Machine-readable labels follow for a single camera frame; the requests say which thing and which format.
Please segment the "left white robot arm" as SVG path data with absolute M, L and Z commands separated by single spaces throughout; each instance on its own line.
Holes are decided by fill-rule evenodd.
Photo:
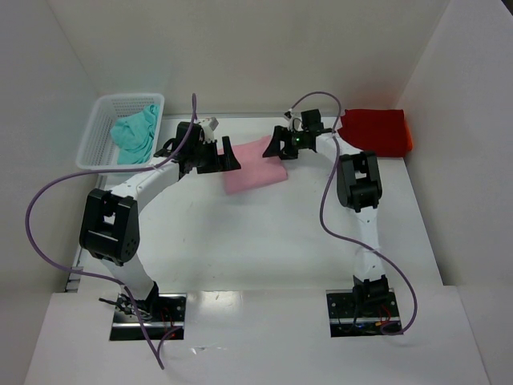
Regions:
M 217 148 L 217 125 L 215 118 L 179 123 L 175 137 L 154 154 L 147 170 L 110 190 L 95 188 L 87 196 L 79 244 L 119 281 L 123 292 L 115 305 L 125 314 L 141 313 L 152 320 L 166 306 L 137 255 L 144 207 L 192 170 L 205 174 L 241 168 L 227 136 L 223 148 Z

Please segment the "pink polo shirt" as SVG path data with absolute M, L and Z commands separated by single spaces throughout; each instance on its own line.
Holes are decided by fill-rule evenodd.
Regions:
M 263 157 L 271 136 L 232 147 L 241 169 L 223 172 L 224 191 L 227 195 L 243 193 L 288 179 L 288 173 L 279 157 Z

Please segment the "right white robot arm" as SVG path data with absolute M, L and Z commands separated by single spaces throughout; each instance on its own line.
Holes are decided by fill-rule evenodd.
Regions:
M 357 251 L 353 264 L 353 316 L 362 317 L 366 310 L 380 306 L 389 292 L 378 236 L 378 203 L 382 183 L 374 152 L 362 151 L 345 142 L 321 122 L 317 109 L 303 111 L 300 116 L 285 113 L 285 126 L 277 125 L 264 158 L 295 160 L 300 150 L 312 150 L 337 161 L 337 198 L 357 226 Z

